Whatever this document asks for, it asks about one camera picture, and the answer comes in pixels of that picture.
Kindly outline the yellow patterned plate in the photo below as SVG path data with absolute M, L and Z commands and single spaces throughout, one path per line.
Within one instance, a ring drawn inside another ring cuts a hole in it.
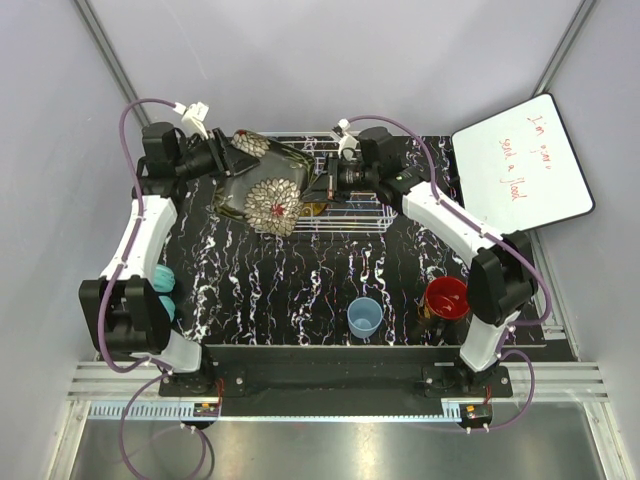
M 319 216 L 327 209 L 327 207 L 327 203 L 304 203 L 301 215 L 303 217 Z

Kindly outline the white wire dish rack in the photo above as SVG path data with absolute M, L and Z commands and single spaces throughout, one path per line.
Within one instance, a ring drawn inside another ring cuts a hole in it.
M 316 172 L 324 170 L 326 159 L 338 152 L 338 143 L 322 132 L 264 132 L 277 140 L 312 155 L 316 160 Z M 353 193 L 348 200 L 327 203 L 327 209 L 319 216 L 300 215 L 294 234 L 382 234 L 396 218 L 396 213 L 381 204 L 373 192 Z

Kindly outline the black floral square plate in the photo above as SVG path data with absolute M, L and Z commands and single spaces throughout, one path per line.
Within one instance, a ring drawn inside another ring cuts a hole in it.
M 261 233 L 291 235 L 303 210 L 302 195 L 316 179 L 315 158 L 248 130 L 236 131 L 231 146 L 258 164 L 217 182 L 216 213 Z

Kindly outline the light blue plastic cup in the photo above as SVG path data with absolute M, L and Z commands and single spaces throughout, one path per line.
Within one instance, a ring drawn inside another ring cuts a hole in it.
M 348 327 L 356 338 L 371 337 L 380 327 L 382 320 L 382 307 L 371 298 L 357 298 L 347 308 Z

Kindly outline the red black lacquer bowl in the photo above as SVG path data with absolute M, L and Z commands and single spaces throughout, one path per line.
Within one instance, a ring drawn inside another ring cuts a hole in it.
M 455 277 L 444 276 L 431 281 L 418 306 L 418 324 L 428 329 L 448 326 L 470 313 L 467 285 Z

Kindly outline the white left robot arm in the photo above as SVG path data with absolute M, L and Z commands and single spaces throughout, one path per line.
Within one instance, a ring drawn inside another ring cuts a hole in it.
M 202 176 L 228 180 L 256 168 L 262 148 L 246 144 L 250 132 L 232 136 L 221 129 L 190 137 L 168 122 L 143 128 L 143 155 L 129 161 L 133 175 L 131 213 L 116 252 L 100 276 L 85 280 L 79 300 L 91 340 L 117 373 L 152 363 L 181 374 L 181 384 L 196 396 L 215 386 L 216 372 L 203 363 L 201 346 L 174 331 L 166 297 L 173 284 L 157 270 L 164 242 L 175 224 L 189 181 Z

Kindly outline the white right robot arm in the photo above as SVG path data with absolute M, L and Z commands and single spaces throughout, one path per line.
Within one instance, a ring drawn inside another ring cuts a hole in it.
M 307 201 L 328 202 L 353 191 L 372 191 L 380 203 L 433 232 L 467 266 L 466 301 L 471 324 L 460 351 L 454 384 L 476 396 L 490 383 L 488 370 L 501 359 L 507 330 L 537 293 L 540 276 L 531 243 L 519 231 L 501 234 L 469 214 L 437 186 L 434 164 L 407 166 L 384 127 L 354 135 L 348 121 L 331 132 L 338 144 Z

